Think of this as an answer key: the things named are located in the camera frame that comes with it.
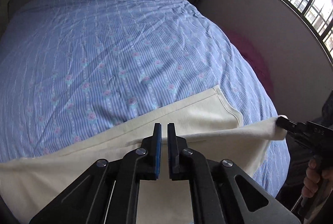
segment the bed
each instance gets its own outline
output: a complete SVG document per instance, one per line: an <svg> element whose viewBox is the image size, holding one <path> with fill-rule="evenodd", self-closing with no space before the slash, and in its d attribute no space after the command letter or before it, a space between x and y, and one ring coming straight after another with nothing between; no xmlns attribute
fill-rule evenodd
<svg viewBox="0 0 333 224"><path fill-rule="evenodd" d="M219 85L244 124L276 116L249 64L186 0L10 0L0 42L0 162L51 154ZM272 196L289 152L254 180Z"/></svg>

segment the cream garment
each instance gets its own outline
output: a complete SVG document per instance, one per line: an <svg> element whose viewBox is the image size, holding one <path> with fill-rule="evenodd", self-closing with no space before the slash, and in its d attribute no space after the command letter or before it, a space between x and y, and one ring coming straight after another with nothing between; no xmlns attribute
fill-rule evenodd
<svg viewBox="0 0 333 224"><path fill-rule="evenodd" d="M229 105L216 86L53 154L1 163L0 194L15 217L28 223L97 159L122 158L152 135L154 123L159 122L164 144L160 179L140 183L137 223L189 223L193 220L189 184L169 180L167 124L174 122L177 135L186 137L189 147L208 159L232 159L252 176L264 160L270 141L286 135L275 127L275 120L241 127L241 113Z"/></svg>

